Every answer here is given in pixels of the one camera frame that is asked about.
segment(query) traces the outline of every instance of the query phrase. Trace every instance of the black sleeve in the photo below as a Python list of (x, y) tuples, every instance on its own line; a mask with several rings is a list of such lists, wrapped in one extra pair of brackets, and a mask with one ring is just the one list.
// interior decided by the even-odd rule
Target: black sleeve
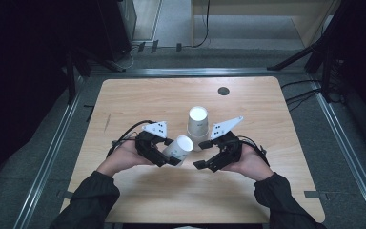
[(94, 171), (79, 185), (70, 205), (50, 228), (103, 228), (107, 214), (119, 197), (113, 179)]
[(285, 177), (274, 173), (254, 186), (257, 202), (270, 208), (270, 228), (326, 228), (296, 202)]

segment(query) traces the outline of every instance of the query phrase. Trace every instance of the metal frame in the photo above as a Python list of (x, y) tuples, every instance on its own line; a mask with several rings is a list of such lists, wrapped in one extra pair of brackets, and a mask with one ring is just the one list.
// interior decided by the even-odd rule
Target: metal frame
[[(318, 83), (312, 83), (313, 89), (320, 88)], [(332, 104), (328, 104), (322, 94), (317, 95), (317, 101), (328, 119), (329, 125), (332, 128), (332, 131), (335, 134), (335, 138), (340, 146), (341, 152), (346, 159), (349, 168), (356, 179), (356, 183), (361, 191), (361, 194), (364, 196), (366, 201), (366, 172), (358, 160), (358, 156), (351, 145), (349, 138), (346, 133), (343, 131), (343, 128), (340, 125), (339, 120), (337, 119), (336, 113), (333, 109)]]
[[(94, 75), (100, 76), (105, 74), (109, 76), (109, 71), (96, 70)], [(171, 78), (171, 77), (238, 77), (238, 76), (275, 76), (275, 75), (307, 75), (302, 68), (287, 68), (282, 71), (267, 71), (265, 68), (249, 68), (249, 69), (223, 69), (223, 68), (209, 68), (209, 69), (142, 69), (132, 70), (125, 73), (111, 74), (111, 78)], [(73, 102), (68, 105), (67, 110), (58, 126), (55, 136), (52, 140), (51, 146), (47, 151), (46, 157), (40, 167), (40, 170), (32, 184), (27, 199), (22, 207), (22, 210), (17, 218), (14, 228), (27, 228), (31, 220), (31, 216), (35, 210), (38, 200), (43, 192), (44, 186), (50, 175), (52, 165), (56, 159), (58, 150), (61, 146), (65, 133), (68, 130), (73, 113), (77, 107), (79, 96), (83, 90), (85, 80), (79, 76), (77, 86), (79, 90), (76, 93)], [(317, 83), (312, 83), (314, 89), (320, 86)], [(336, 114), (331, 104), (326, 103), (325, 99), (319, 94), (317, 100), (325, 114), (328, 122), (335, 134), (337, 142), (341, 148), (343, 155), (354, 175), (358, 187), (366, 200), (366, 173), (360, 164), (356, 152), (353, 150), (346, 134), (344, 133)]]

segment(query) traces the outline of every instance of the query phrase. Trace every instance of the gray floor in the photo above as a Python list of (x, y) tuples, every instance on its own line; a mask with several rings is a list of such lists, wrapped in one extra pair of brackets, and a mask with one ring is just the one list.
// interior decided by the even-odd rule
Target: gray floor
[(133, 41), (153, 40), (161, 0), (133, 0), (137, 15)]
[[(159, 39), (162, 46), (173, 47), (176, 42), (189, 42), (186, 33), (182, 32), (182, 27), (171, 26), (174, 31), (171, 31), (171, 28), (163, 30), (160, 28), (162, 23), (160, 20), (161, 15), (155, 37)], [(292, 30), (291, 25), (288, 26), (288, 31)], [(296, 34), (281, 37), (279, 36), (280, 32), (273, 29), (272, 31), (274, 35), (261, 33), (260, 37), (270, 36), (275, 38), (277, 44), (278, 41), (285, 40), (288, 37), (296, 37)], [(210, 39), (211, 44), (217, 43), (214, 42), (216, 38), (212, 35)], [(211, 46), (202, 49), (187, 48), (179, 53), (176, 53), (174, 48), (158, 49), (156, 52), (151, 52), (150, 48), (145, 49), (143, 52), (134, 50), (132, 51), (132, 57), (126, 56), (118, 63), (123, 66), (131, 66), (125, 73), (112, 73), (93, 63), (93, 73), (90, 78), (85, 79), (84, 86), (79, 89), (80, 97), (78, 103), (75, 104), (75, 111), (69, 128), (53, 161), (47, 182), (43, 185), (42, 193), (37, 195), (38, 201), (36, 201), (30, 220), (25, 223), (27, 225), (25, 228), (47, 228), (52, 219), (57, 216), (62, 203), (62, 199), (56, 196), (57, 192), (66, 190), (68, 187), (84, 134), (89, 125), (87, 120), (92, 109), (84, 105), (95, 104), (104, 80), (117, 77), (144, 76), (198, 77), (201, 76), (198, 75), (198, 68), (211, 68), (208, 69), (208, 73), (211, 74), (220, 74), (221, 72), (216, 68), (224, 68), (226, 70), (225, 75), (228, 74), (228, 76), (239, 73), (247, 73), (248, 76), (269, 74), (277, 77), (280, 84), (308, 79), (309, 76), (302, 69), (308, 56), (295, 62), (282, 72), (265, 71), (266, 66), (278, 63), (302, 49), (302, 47), (295, 44), (300, 42), (299, 39), (294, 39), (293, 45), (281, 44), (282, 47), (281, 45), (274, 46), (274, 39), (273, 42), (269, 39), (266, 38), (263, 45), (257, 39), (249, 39), (247, 42), (253, 44), (245, 46), (246, 48), (232, 46), (233, 43), (230, 42), (230, 38), (226, 39), (226, 43), (218, 48)], [(288, 98), (310, 89), (310, 84), (300, 84), (284, 89), (283, 94)], [(64, 92), (41, 123), (33, 139), (16, 152), (3, 167), (0, 173), (0, 228), (12, 228), (15, 225), (28, 196), (28, 191), (51, 146), (55, 131), (64, 112), (67, 110), (67, 99), (67, 92)], [(361, 135), (347, 107), (342, 104), (334, 104), (333, 107), (366, 171), (364, 137)], [(356, 184), (356, 180), (341, 152), (328, 120), (319, 106), (318, 100), (315, 97), (307, 100), (293, 110), (291, 116), (316, 189), (324, 197), (327, 197), (321, 199), (326, 214), (324, 224), (328, 228), (366, 228), (366, 200)]]

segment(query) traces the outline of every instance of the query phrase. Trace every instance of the upside-down cup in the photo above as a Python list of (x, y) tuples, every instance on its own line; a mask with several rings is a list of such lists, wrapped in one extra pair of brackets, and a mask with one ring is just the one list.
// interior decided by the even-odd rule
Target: upside-down cup
[(188, 130), (187, 136), (193, 142), (193, 151), (200, 152), (202, 151), (202, 149), (198, 146), (198, 144), (200, 144), (203, 141), (207, 141), (209, 139), (209, 132), (207, 131), (207, 133), (204, 134), (203, 136), (196, 136), (192, 135), (192, 133), (190, 133)]
[(193, 142), (185, 135), (180, 135), (168, 147), (166, 147), (162, 154), (165, 156), (173, 156), (181, 162), (176, 166), (181, 166), (187, 155), (193, 150)]
[(203, 136), (208, 133), (208, 112), (205, 108), (196, 106), (190, 109), (187, 131), (193, 136)]

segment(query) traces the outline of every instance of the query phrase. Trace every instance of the tripod leg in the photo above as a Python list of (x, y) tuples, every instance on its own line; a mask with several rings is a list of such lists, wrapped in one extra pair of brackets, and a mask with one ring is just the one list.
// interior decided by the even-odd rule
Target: tripod leg
[(307, 63), (305, 64), (305, 72), (306, 73), (316, 73), (319, 69), (320, 65), (323, 63), (324, 60), (324, 52), (314, 52), (312, 53), (311, 57), (308, 59)]
[(285, 67), (291, 65), (292, 63), (296, 62), (298, 59), (304, 57), (305, 55), (311, 53), (314, 50), (314, 46), (316, 43), (312, 44), (310, 47), (305, 48), (304, 50), (302, 50), (301, 52), (296, 53), (295, 55), (291, 56), (290, 58), (284, 60), (281, 63), (278, 63), (274, 66), (271, 67), (267, 67), (267, 70), (272, 70), (272, 71), (277, 71), (277, 70), (282, 70)]
[(331, 79), (331, 71), (332, 71), (332, 63), (333, 63), (333, 52), (331, 49), (328, 49), (326, 52), (326, 59), (323, 62), (323, 74), (322, 74), (322, 95), (325, 98), (327, 103), (330, 103), (332, 100), (329, 97), (329, 83)]
[(72, 62), (79, 74), (85, 77), (90, 77), (92, 69), (89, 66), (85, 56), (79, 52), (72, 52)]
[(67, 55), (67, 77), (68, 77), (68, 104), (71, 104), (76, 95), (75, 77), (73, 74), (73, 61), (71, 51)]

